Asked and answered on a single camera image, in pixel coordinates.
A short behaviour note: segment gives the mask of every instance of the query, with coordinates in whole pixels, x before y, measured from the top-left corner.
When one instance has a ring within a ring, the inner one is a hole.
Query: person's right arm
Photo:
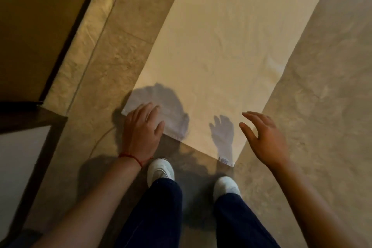
[[[284,135],[263,114],[246,112],[258,138],[245,123],[239,126],[254,154],[273,173],[283,190],[309,247],[368,247],[367,242],[346,226],[288,156]]]

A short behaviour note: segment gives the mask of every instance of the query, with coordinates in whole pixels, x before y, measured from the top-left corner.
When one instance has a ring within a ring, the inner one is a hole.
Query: jeans
[[[214,215],[218,248],[279,247],[237,194],[218,198]],[[133,209],[114,248],[177,248],[181,224],[181,188],[171,179],[157,179]]]

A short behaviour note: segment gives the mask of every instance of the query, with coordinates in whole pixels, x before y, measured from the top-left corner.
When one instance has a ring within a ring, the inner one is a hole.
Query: beige mat
[[[233,166],[319,0],[175,0],[123,113],[163,106],[166,134]]]

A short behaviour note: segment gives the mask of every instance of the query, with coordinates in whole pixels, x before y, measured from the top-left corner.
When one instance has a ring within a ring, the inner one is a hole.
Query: dark blue pants
[[[277,248],[270,233],[237,194],[228,193],[214,205],[218,248]],[[168,178],[156,180],[124,224],[115,248],[177,248],[181,236],[182,192]]]

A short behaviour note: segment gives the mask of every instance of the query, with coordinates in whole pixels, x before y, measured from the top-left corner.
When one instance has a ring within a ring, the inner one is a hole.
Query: foot
[[[167,159],[160,158],[153,161],[147,170],[147,185],[150,187],[158,178],[174,180],[174,170]]]
[[[231,177],[220,177],[213,189],[213,201],[216,202],[217,199],[227,193],[235,193],[241,196],[238,185]]]

